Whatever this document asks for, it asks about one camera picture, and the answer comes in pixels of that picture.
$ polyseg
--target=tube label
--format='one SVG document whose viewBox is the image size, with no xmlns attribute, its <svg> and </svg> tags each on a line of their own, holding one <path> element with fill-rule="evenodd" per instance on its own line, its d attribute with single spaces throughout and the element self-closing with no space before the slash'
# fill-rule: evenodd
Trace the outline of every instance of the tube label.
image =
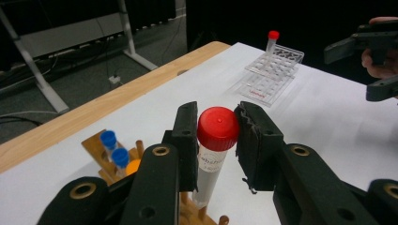
<svg viewBox="0 0 398 225">
<path fill-rule="evenodd" d="M 222 168 L 227 151 L 215 152 L 201 148 L 198 154 L 199 168 L 208 173 L 214 173 Z"/>
</svg>

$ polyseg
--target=dark background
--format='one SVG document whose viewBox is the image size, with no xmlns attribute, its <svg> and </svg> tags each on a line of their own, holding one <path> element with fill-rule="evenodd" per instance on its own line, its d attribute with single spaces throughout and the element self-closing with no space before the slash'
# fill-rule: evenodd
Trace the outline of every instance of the dark background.
<svg viewBox="0 0 398 225">
<path fill-rule="evenodd" d="M 245 43 L 264 50 L 268 31 L 277 30 L 277 44 L 304 52 L 302 64 L 359 83 L 372 83 L 360 64 L 361 51 L 326 65 L 324 49 L 350 37 L 377 16 L 398 16 L 396 0 L 260 1 L 186 0 L 187 43 L 193 50 L 211 40 Z"/>
</svg>

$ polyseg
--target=gray carpet floor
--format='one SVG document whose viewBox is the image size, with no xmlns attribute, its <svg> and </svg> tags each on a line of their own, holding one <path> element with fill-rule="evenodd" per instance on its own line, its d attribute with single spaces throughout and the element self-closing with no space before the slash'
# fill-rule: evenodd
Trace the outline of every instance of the gray carpet floor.
<svg viewBox="0 0 398 225">
<path fill-rule="evenodd" d="M 184 6 L 177 1 L 175 19 L 138 30 L 133 35 L 136 52 L 158 67 L 187 53 Z M 99 41 L 61 55 L 53 62 L 43 62 L 50 65 L 51 69 L 48 73 L 45 73 L 46 70 L 42 73 L 45 73 L 47 82 L 73 110 L 149 72 L 123 53 L 126 48 L 127 42 L 123 35 Z M 108 78 L 114 75 L 120 77 L 120 83 L 109 82 Z M 57 116 L 52 105 L 36 87 L 35 79 L 2 88 L 0 144 Z"/>
</svg>

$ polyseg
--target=red cap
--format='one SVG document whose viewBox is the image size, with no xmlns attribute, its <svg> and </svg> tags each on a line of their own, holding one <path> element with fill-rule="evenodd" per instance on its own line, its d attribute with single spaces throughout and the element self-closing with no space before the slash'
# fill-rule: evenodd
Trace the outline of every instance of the red cap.
<svg viewBox="0 0 398 225">
<path fill-rule="evenodd" d="M 198 140 L 212 151 L 225 151 L 237 142 L 239 123 L 234 112 L 224 107 L 203 111 L 198 122 Z"/>
<path fill-rule="evenodd" d="M 278 39 L 279 38 L 279 32 L 278 31 L 269 31 L 268 38 L 269 39 Z"/>
</svg>

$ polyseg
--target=white table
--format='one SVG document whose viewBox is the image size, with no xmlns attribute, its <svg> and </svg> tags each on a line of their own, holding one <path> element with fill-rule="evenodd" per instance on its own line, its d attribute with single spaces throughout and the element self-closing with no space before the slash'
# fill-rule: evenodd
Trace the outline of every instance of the white table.
<svg viewBox="0 0 398 225">
<path fill-rule="evenodd" d="M 191 101 L 197 101 L 198 114 L 211 106 L 234 110 L 241 100 L 263 106 L 286 143 L 312 147 L 342 180 L 358 188 L 367 190 L 378 178 L 398 180 L 397 99 L 368 102 L 366 86 L 301 66 L 296 79 L 266 107 L 231 88 L 262 53 L 238 43 L 1 173 L 0 224 L 36 224 L 65 184 L 98 176 L 100 167 L 81 141 L 106 128 L 128 148 L 137 140 L 145 147 L 160 143 L 164 130 L 173 128 L 177 108 Z M 232 225 L 280 224 L 273 193 L 252 195 L 241 180 L 245 176 L 235 149 L 230 151 L 207 213 L 216 221 L 227 215 Z"/>
</svg>

